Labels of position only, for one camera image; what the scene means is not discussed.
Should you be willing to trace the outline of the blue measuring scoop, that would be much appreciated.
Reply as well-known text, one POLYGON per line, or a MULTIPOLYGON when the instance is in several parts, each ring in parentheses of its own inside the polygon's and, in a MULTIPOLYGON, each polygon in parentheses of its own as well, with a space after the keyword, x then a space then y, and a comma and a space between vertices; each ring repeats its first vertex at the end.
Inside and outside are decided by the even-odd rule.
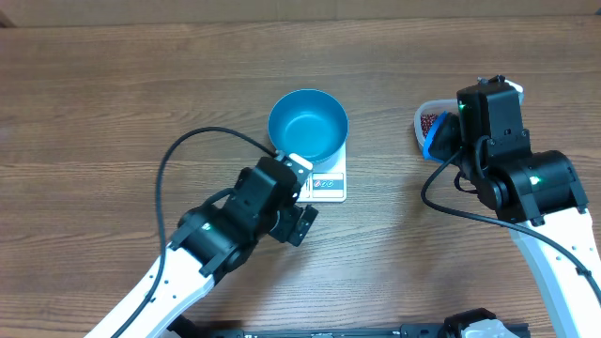
POLYGON ((423 156, 427 161, 441 162, 440 159, 437 159, 432 156, 430 147, 433 145, 435 136, 436 136, 437 132, 439 131, 439 128, 442 126, 442 124, 448 114, 449 113, 447 111, 444 111, 441 115, 438 115, 437 119, 434 120, 433 123, 431 124, 431 126, 428 130, 428 134, 424 138, 423 156))

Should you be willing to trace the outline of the black mounting rail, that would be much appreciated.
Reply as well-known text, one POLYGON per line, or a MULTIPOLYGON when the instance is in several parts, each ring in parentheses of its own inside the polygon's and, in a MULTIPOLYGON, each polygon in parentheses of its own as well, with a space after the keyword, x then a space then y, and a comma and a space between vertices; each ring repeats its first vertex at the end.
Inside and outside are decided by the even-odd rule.
POLYGON ((240 328, 199 327, 180 315, 165 332, 165 337, 203 338, 531 338, 527 323, 503 324, 485 308, 450 315, 441 323, 405 323, 392 328, 320 330, 242 330, 240 328))

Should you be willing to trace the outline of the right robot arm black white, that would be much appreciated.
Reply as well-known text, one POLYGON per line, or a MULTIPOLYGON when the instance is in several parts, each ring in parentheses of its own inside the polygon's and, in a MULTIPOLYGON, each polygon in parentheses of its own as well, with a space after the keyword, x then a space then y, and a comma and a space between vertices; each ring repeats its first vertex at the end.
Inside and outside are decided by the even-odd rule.
POLYGON ((438 116, 424 157, 457 178, 495 212, 477 215, 423 202, 449 215, 508 229, 527 261, 559 337, 600 334, 600 253, 588 197, 573 163, 557 150, 534 153, 522 122, 522 89, 501 77, 456 94, 458 111, 438 116))

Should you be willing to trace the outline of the clear plastic container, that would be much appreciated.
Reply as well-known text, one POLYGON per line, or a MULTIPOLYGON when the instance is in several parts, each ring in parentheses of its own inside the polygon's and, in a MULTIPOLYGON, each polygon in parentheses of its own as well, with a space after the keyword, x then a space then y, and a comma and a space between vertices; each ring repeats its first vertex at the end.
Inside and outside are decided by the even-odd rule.
POLYGON ((436 119, 443 113, 457 113, 456 100, 430 100, 423 103, 414 115, 414 133, 418 148, 423 149, 426 135, 436 119))

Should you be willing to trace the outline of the red adzuki beans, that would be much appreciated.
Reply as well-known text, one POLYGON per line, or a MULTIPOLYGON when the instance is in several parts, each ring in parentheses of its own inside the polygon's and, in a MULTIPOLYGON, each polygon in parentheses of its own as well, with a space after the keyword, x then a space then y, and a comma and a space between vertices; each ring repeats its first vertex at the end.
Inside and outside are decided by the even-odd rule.
POLYGON ((426 138, 427 134, 431 130, 432 126, 439 118, 437 114, 421 114, 420 115, 420 125, 422 129, 423 137, 426 138))

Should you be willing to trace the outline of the blue metal bowl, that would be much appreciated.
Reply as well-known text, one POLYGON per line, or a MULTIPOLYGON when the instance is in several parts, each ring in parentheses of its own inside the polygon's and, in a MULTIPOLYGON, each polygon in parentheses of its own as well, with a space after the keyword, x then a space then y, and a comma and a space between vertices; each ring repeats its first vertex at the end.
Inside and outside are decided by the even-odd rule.
POLYGON ((268 136, 277 150, 296 153, 321 163, 345 144, 349 120, 343 105, 318 89, 299 89, 281 97, 272 107, 268 136))

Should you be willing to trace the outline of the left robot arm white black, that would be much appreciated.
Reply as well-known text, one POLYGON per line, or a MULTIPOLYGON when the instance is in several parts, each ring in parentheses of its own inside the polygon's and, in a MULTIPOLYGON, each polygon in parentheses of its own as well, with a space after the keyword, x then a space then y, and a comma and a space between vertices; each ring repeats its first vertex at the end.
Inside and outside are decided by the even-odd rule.
POLYGON ((318 214, 297 204, 312 171, 309 161, 284 153, 243 169, 234 187, 181 217, 164 255, 90 336, 160 337, 243 265, 265 235, 299 246, 318 214))

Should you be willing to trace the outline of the white digital kitchen scale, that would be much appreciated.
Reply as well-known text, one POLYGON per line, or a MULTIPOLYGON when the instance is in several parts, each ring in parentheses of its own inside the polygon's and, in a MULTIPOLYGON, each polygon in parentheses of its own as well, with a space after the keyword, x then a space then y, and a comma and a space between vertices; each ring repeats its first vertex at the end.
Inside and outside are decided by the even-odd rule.
POLYGON ((347 155, 342 144, 335 152, 327 147, 300 155, 313 164, 313 171, 300 189, 298 201, 303 203, 342 203, 347 199, 347 155))

